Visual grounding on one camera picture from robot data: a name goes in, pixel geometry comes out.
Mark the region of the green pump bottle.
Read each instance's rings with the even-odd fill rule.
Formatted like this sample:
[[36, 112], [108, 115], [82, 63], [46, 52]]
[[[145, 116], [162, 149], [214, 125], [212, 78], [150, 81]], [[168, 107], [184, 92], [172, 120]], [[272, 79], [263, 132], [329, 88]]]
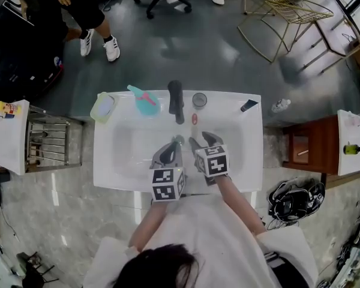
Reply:
[[360, 146], [357, 144], [351, 144], [350, 142], [348, 142], [343, 147], [343, 153], [345, 155], [357, 155], [360, 153]]

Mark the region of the clear glass cup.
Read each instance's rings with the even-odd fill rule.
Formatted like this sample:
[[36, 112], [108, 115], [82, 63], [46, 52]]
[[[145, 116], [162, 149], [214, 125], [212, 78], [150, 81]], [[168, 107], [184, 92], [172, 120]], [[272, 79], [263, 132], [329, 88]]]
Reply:
[[202, 92], [197, 92], [192, 97], [192, 104], [195, 110], [202, 110], [207, 104], [207, 97]]

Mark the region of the white side table metal rack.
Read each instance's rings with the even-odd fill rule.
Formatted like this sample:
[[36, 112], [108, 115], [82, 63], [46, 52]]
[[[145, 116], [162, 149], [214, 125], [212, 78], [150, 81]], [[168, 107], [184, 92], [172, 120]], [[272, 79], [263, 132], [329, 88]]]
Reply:
[[24, 175], [82, 164], [82, 121], [58, 116], [27, 100], [14, 104], [20, 113], [0, 117], [0, 167]]

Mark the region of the black tube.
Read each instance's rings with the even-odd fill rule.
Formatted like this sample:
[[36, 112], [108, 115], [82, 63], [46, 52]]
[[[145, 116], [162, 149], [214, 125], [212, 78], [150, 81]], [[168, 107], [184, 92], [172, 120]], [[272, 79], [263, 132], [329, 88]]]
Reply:
[[257, 101], [249, 99], [241, 106], [240, 110], [241, 112], [246, 112], [256, 105], [258, 105]]

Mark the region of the black folding stand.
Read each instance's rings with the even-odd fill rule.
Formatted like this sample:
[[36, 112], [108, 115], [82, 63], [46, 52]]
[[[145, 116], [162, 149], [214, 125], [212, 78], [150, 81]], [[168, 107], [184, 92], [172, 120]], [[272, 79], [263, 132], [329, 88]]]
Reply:
[[25, 252], [17, 253], [16, 258], [21, 269], [25, 273], [25, 276], [22, 279], [23, 288], [43, 288], [45, 284], [59, 281], [59, 278], [47, 280], [44, 277], [47, 273], [50, 273], [55, 266], [52, 265], [41, 272], [39, 269], [44, 267], [44, 264], [37, 251], [32, 255], [28, 255]]

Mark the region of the teal spray bottle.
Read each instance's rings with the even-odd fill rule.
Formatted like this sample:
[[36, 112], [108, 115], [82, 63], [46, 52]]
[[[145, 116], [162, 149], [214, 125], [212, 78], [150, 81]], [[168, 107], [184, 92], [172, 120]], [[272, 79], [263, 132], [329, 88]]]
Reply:
[[154, 116], [160, 112], [160, 102], [154, 94], [132, 85], [128, 85], [127, 89], [134, 94], [136, 107], [142, 115]]

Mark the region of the green soap dish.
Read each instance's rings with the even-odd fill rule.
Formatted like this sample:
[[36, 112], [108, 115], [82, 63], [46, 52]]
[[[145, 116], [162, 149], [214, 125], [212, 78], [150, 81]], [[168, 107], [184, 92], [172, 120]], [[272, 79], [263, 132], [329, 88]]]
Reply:
[[101, 124], [106, 124], [118, 104], [119, 97], [108, 92], [98, 94], [90, 111], [90, 117]]

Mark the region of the white sink vanity black frame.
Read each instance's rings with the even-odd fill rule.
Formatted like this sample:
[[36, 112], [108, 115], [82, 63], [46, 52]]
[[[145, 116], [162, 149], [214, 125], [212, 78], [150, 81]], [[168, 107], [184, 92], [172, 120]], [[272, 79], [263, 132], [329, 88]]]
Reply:
[[[202, 137], [208, 131], [222, 138], [230, 158], [229, 175], [243, 193], [259, 191], [263, 179], [263, 124], [261, 97], [255, 94], [206, 91], [208, 99], [202, 110], [192, 104], [193, 91], [184, 91], [183, 124], [169, 113], [170, 94], [157, 90], [161, 109], [154, 116], [142, 115], [136, 107], [131, 92], [116, 92], [119, 97], [106, 124], [96, 123], [94, 128], [94, 185], [127, 191], [149, 192], [149, 168], [153, 155], [171, 142], [175, 135], [182, 135], [182, 160], [187, 184], [187, 194], [217, 192], [216, 186], [207, 186], [204, 176], [194, 166], [194, 156], [188, 139], [191, 137], [191, 117], [198, 115], [200, 129], [198, 143], [206, 145]], [[246, 112], [241, 106], [249, 99], [258, 102]]]

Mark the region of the person's white shirt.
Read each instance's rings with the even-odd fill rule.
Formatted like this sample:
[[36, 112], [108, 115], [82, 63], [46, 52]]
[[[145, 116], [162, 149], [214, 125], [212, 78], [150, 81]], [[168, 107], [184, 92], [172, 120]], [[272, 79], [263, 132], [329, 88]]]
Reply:
[[221, 196], [191, 196], [168, 203], [141, 252], [103, 238], [83, 288], [281, 288], [268, 252], [286, 258], [315, 287], [315, 259], [299, 227], [254, 236]]

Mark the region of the wooden chair with dark seat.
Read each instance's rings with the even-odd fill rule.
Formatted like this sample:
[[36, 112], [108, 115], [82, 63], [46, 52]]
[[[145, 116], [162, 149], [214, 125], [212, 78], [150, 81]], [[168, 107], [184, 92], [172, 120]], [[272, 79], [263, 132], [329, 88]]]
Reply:
[[[348, 48], [344, 48], [337, 36], [335, 35], [335, 29], [339, 27], [342, 23], [345, 23], [353, 33], [354, 40], [350, 41], [350, 45]], [[335, 60], [331, 62], [331, 64], [327, 65], [323, 68], [319, 74], [323, 74], [338, 63], [342, 61], [346, 61], [348, 58], [352, 57], [356, 53], [360, 52], [360, 32], [357, 30], [356, 26], [351, 22], [351, 20], [344, 14], [341, 20], [338, 21], [331, 28], [325, 27], [321, 24], [320, 21], [315, 21], [310, 23], [305, 31], [309, 30], [312, 26], [316, 28], [319, 33], [319, 39], [310, 46], [310, 49], [315, 48], [320, 43], [323, 43], [325, 49], [322, 53], [318, 54], [315, 58], [310, 60], [308, 63], [304, 64], [301, 70], [305, 70], [311, 65], [315, 64], [319, 60], [321, 60], [325, 55], [332, 54], [335, 56]]]

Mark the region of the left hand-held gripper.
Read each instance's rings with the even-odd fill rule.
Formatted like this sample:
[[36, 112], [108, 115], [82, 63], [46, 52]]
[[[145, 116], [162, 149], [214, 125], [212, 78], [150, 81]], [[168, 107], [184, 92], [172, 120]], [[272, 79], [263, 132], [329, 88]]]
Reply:
[[174, 141], [161, 147], [152, 157], [151, 168], [153, 201], [179, 200], [186, 185], [181, 144]]

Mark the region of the black sink faucet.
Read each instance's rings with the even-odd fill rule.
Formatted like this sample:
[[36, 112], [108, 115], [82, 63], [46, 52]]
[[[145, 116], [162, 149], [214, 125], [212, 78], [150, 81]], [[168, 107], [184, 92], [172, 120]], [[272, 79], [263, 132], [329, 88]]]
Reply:
[[184, 123], [182, 83], [178, 80], [172, 80], [167, 89], [170, 94], [169, 113], [174, 115], [176, 123], [181, 125]]

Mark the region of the person's left forearm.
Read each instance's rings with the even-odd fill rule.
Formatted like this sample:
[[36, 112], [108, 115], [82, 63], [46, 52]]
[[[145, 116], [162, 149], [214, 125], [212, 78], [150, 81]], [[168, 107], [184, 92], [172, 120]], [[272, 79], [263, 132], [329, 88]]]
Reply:
[[154, 202], [151, 205], [143, 220], [132, 234], [128, 243], [129, 247], [134, 247], [138, 252], [143, 251], [163, 222], [166, 216], [167, 206], [167, 202]]

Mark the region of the person's right forearm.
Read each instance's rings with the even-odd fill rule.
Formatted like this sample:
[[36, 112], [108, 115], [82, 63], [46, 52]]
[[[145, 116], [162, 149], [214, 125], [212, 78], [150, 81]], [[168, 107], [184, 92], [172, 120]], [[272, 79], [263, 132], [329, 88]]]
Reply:
[[223, 200], [241, 219], [248, 230], [254, 236], [266, 232], [266, 229], [256, 210], [239, 192], [232, 180], [225, 175], [216, 176], [214, 179], [218, 185]]

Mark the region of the clear plastic water bottle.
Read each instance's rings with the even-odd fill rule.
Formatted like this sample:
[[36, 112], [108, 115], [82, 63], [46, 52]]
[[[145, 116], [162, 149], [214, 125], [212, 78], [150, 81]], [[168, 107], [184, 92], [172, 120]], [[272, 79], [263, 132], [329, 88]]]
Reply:
[[286, 110], [290, 106], [290, 104], [291, 104], [290, 99], [282, 98], [272, 105], [271, 110], [273, 113], [280, 113]]

